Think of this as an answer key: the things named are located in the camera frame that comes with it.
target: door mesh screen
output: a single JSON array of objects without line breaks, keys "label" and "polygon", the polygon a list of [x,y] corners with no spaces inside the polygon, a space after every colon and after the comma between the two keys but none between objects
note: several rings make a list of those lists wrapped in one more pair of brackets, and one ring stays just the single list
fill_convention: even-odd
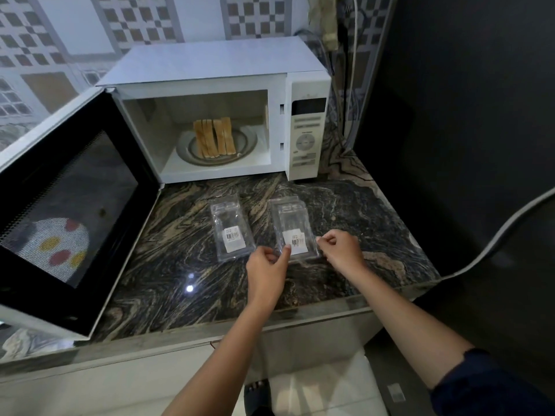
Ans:
[{"label": "door mesh screen", "polygon": [[136,187],[102,131],[0,233],[0,245],[76,287]]}]

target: open microwave door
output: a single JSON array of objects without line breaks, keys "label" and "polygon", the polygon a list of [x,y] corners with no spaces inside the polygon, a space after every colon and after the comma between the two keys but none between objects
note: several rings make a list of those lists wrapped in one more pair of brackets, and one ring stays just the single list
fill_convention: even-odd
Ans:
[{"label": "open microwave door", "polygon": [[159,195],[91,88],[0,153],[0,320],[87,340]]}]

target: plastic package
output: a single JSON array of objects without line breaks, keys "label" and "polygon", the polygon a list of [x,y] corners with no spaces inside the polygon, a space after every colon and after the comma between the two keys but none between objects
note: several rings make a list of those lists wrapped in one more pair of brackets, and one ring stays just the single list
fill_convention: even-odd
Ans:
[{"label": "plastic package", "polygon": [[216,197],[210,202],[210,212],[220,263],[243,257],[256,249],[238,195]]},{"label": "plastic package", "polygon": [[290,244],[289,262],[320,257],[305,202],[299,200],[298,196],[291,196],[273,198],[268,204],[280,253],[286,244]]}]

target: countertop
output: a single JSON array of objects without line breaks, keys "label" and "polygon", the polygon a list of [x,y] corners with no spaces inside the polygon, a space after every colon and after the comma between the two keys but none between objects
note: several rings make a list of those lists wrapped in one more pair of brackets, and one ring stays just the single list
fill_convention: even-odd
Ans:
[{"label": "countertop", "polygon": [[[368,266],[406,296],[416,297],[414,289],[427,290],[440,281],[361,161],[345,151],[337,132],[328,128],[314,180],[289,182],[279,172],[166,186],[91,341],[33,362],[4,363],[0,374],[220,338],[244,308],[247,294],[247,257],[227,263],[216,258],[209,201],[229,194],[239,194],[259,245],[275,245],[267,201],[298,195],[307,204],[315,235],[331,228],[357,235]],[[364,309],[367,304],[357,290],[321,258],[289,266],[284,293],[267,326],[285,327]],[[28,343],[27,350],[12,354],[36,356],[48,344]],[[33,343],[41,346],[33,349]]]}]

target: round control dial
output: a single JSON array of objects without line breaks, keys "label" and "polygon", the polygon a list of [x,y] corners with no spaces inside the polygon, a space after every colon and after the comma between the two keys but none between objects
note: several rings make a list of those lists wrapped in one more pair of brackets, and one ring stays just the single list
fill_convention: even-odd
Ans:
[{"label": "round control dial", "polygon": [[310,150],[315,143],[314,136],[310,133],[302,134],[298,139],[296,146],[299,150],[306,151]]}]

